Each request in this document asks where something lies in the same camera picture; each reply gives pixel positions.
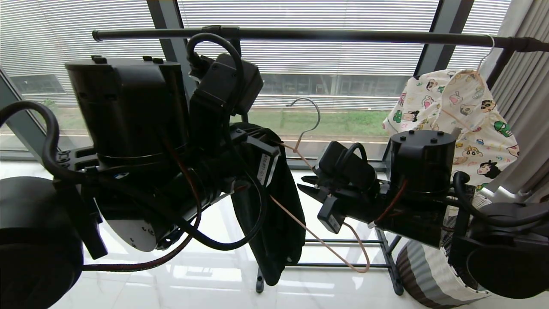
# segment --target striped laundry basket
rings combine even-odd
[[[475,195],[472,204],[480,208],[489,204],[484,196]],[[453,227],[457,208],[451,207],[445,226]],[[448,264],[452,233],[443,235],[439,249],[410,240],[400,251],[396,264],[406,291],[430,308],[455,308],[491,295],[468,274],[466,269]]]

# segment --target grass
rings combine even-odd
[[[86,130],[80,110],[77,108],[53,107],[62,130]],[[312,136],[345,135],[345,136],[387,136],[381,124],[388,111],[322,111],[320,125],[310,133]],[[312,128],[317,120],[316,112],[299,109],[256,109],[249,113],[251,123],[269,128],[279,135],[298,135]],[[234,122],[240,116],[233,117]]]

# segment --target black garment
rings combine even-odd
[[[284,147],[278,143],[282,140],[273,131],[249,123],[238,123],[236,126],[253,136],[264,135],[264,140],[271,146],[279,146],[280,156],[267,193],[267,218],[259,233],[250,241],[250,247],[268,285],[275,285],[286,265],[296,264],[301,257],[301,248],[305,245],[305,229],[288,216],[271,199],[271,195],[289,212],[305,223],[305,216],[301,208],[298,190],[292,173],[286,162]],[[244,159],[251,163],[257,171],[259,160],[244,155]],[[233,207],[238,223],[244,234],[247,234],[259,216],[259,195],[252,186],[248,190],[232,195]]]

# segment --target floor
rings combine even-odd
[[[1,162],[0,178],[34,175],[50,178],[37,163]],[[304,175],[295,173],[296,181]],[[307,226],[322,238],[335,235],[316,219],[319,204],[308,196],[301,196]],[[235,241],[242,232],[230,205],[222,200],[209,208],[203,216],[200,230],[218,241]],[[363,239],[375,239],[376,234],[365,224],[348,221]],[[135,263],[155,259],[164,252],[144,253],[120,240],[106,224],[101,235],[109,255],[87,263]],[[352,238],[342,229],[337,238]],[[356,247],[337,247],[336,250],[351,262],[364,263]],[[368,248],[373,263],[384,263],[379,249]],[[323,247],[306,247],[303,262],[337,262]],[[425,308],[410,295],[394,294],[389,275],[373,269],[358,274],[349,269],[295,268],[284,271],[276,286],[265,286],[262,294],[255,292],[257,264],[248,246],[228,252],[215,251],[192,241],[169,263],[149,271],[136,273],[85,272],[77,284],[52,308],[55,309],[176,309],[200,308]],[[527,300],[488,297],[463,309],[547,308],[549,293]]]

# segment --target metal hook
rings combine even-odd
[[[488,52],[488,54],[486,56],[484,56],[480,62],[479,62],[479,66],[477,67],[477,72],[480,70],[480,65],[482,65],[482,62],[489,56],[492,54],[492,52],[494,51],[494,48],[496,47],[496,41],[494,41],[494,37],[489,35],[489,34],[486,34],[485,36],[489,37],[492,39],[492,49],[490,49],[490,51]]]
[[[307,100],[307,101],[311,102],[311,103],[315,106],[315,108],[316,108],[316,113],[317,113],[317,115],[318,115],[318,119],[316,120],[316,124],[315,124],[314,127],[312,127],[312,129],[305,130],[305,131],[301,132],[301,135],[299,135],[298,142],[295,143],[295,147],[294,147],[294,149],[293,149],[293,150],[294,150],[294,153],[297,152],[297,150],[298,150],[299,143],[301,143],[301,138],[303,137],[303,134],[305,134],[305,133],[307,133],[307,132],[310,132],[310,131],[312,131],[312,130],[315,130],[316,127],[318,127],[318,125],[319,125],[319,123],[320,123],[320,109],[318,108],[318,105],[317,105],[312,99],[310,99],[310,98],[307,98],[307,97],[299,97],[299,98],[295,99],[292,103],[286,105],[286,107],[293,106],[293,105],[294,105],[297,101],[299,101],[299,100]]]

